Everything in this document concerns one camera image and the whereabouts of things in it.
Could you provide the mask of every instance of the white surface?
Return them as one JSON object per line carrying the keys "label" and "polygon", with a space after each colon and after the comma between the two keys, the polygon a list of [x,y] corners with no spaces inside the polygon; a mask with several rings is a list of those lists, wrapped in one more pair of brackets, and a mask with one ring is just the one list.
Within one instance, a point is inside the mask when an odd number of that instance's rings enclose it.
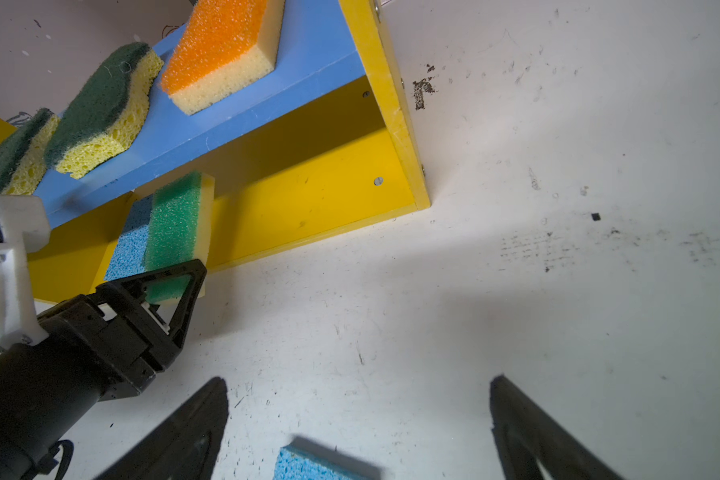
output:
{"label": "white surface", "polygon": [[0,118],[65,110],[116,48],[158,43],[191,12],[188,0],[0,0]]}
{"label": "white surface", "polygon": [[408,94],[434,77],[432,208],[211,275],[170,370],[69,432],[70,478],[214,375],[214,478],[270,478],[293,435],[386,479],[502,478],[501,372],[625,478],[720,478],[720,2],[384,14]]}

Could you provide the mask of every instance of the green sponge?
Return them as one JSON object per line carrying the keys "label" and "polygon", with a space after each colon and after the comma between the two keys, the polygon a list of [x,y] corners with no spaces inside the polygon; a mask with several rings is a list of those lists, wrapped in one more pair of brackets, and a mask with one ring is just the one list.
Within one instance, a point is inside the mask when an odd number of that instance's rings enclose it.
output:
{"label": "green sponge", "polygon": [[32,195],[45,175],[43,153],[59,118],[41,108],[0,144],[0,194]]}
{"label": "green sponge", "polygon": [[[144,252],[146,271],[195,258],[203,263],[208,260],[213,185],[213,177],[195,171],[154,193]],[[146,301],[177,302],[187,283],[187,276],[153,283],[146,289]]]}
{"label": "green sponge", "polygon": [[163,61],[146,43],[118,48],[70,103],[48,144],[45,163],[72,178],[130,148],[150,109]]}

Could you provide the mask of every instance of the blue shelf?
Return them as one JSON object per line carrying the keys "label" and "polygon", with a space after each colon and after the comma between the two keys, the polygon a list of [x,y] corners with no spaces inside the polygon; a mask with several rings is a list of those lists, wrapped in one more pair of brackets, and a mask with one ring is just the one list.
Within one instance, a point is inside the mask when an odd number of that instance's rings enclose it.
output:
{"label": "blue shelf", "polygon": [[[184,27],[155,45],[167,60]],[[160,89],[130,149],[80,180],[49,170],[35,195],[52,227],[155,179],[365,75],[338,0],[286,0],[274,72],[192,116]]]}

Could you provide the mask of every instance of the sponge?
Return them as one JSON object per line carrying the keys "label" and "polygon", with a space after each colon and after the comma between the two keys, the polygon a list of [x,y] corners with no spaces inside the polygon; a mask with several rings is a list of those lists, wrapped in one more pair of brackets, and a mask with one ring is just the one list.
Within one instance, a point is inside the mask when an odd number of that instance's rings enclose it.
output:
{"label": "sponge", "polygon": [[146,272],[144,252],[149,235],[152,195],[137,200],[131,206],[125,220],[123,233],[117,239],[115,252],[104,274],[104,281],[116,280]]}
{"label": "sponge", "polygon": [[163,61],[146,43],[118,48],[70,103],[45,153],[48,168],[82,178],[130,148],[150,109]]}
{"label": "sponge", "polygon": [[0,144],[0,194],[32,195],[45,175],[43,153],[59,118],[41,108]]}
{"label": "sponge", "polygon": [[292,446],[280,448],[273,480],[370,480]]}
{"label": "sponge", "polygon": [[285,0],[199,0],[161,86],[192,115],[275,69]]}
{"label": "sponge", "polygon": [[[195,171],[154,193],[144,252],[147,271],[195,258],[208,260],[213,186],[213,177]],[[187,283],[189,277],[184,276],[148,285],[146,301],[177,302]]]}

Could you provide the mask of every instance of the blue sponge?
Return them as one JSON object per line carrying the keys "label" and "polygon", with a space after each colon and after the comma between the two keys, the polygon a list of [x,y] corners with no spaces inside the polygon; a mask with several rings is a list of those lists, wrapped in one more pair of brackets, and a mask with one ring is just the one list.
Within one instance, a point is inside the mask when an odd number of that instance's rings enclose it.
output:
{"label": "blue sponge", "polygon": [[106,268],[104,281],[116,280],[125,276],[143,274],[144,251],[150,231],[152,195],[137,200],[128,212],[123,233],[117,241],[110,265]]}
{"label": "blue sponge", "polygon": [[287,446],[280,448],[273,480],[370,480],[311,453]]}

